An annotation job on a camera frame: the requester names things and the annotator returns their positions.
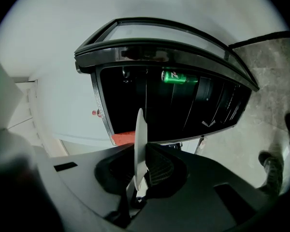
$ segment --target green soda can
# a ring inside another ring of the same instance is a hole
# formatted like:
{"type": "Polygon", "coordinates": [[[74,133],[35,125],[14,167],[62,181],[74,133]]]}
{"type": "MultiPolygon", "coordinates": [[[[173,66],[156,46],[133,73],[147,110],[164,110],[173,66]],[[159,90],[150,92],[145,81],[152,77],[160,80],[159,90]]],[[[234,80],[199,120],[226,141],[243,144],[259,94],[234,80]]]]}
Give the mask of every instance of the green soda can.
{"type": "Polygon", "coordinates": [[[198,78],[196,76],[170,71],[162,71],[161,80],[164,83],[172,84],[195,84],[198,82],[198,78]]]}

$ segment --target gray floor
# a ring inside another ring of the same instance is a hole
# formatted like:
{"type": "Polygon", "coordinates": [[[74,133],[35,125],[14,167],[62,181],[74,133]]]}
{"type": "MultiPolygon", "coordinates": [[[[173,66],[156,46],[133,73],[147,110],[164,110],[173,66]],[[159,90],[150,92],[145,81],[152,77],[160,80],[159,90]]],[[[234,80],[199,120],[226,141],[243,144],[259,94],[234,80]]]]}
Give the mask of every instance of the gray floor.
{"type": "Polygon", "coordinates": [[[207,138],[200,155],[220,162],[255,187],[265,181],[261,150],[280,151],[285,159],[284,190],[290,183],[290,148],[284,115],[290,111],[290,39],[235,49],[260,90],[253,92],[239,123],[207,138]]]}

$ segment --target can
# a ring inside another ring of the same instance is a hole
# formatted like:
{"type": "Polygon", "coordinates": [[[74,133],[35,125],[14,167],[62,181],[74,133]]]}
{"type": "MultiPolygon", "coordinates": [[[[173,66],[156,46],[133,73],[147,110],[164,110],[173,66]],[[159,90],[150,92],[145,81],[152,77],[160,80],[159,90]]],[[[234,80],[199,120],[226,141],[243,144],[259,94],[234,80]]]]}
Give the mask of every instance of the can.
{"type": "Polygon", "coordinates": [[[164,83],[172,84],[195,84],[198,82],[198,78],[192,75],[185,75],[178,72],[162,71],[161,80],[164,83]]]}

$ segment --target concrete floor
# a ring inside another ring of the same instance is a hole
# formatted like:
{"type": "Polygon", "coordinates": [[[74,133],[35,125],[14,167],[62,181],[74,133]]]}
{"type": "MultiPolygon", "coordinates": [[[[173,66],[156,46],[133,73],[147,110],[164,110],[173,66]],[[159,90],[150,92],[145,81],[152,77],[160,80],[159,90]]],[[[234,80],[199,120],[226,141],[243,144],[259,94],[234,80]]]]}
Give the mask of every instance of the concrete floor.
{"type": "Polygon", "coordinates": [[[285,159],[283,191],[290,184],[290,147],[284,115],[290,111],[290,39],[270,40],[235,49],[255,76],[253,92],[239,123],[211,135],[199,154],[214,159],[259,187],[266,179],[258,161],[262,150],[285,159]]]}

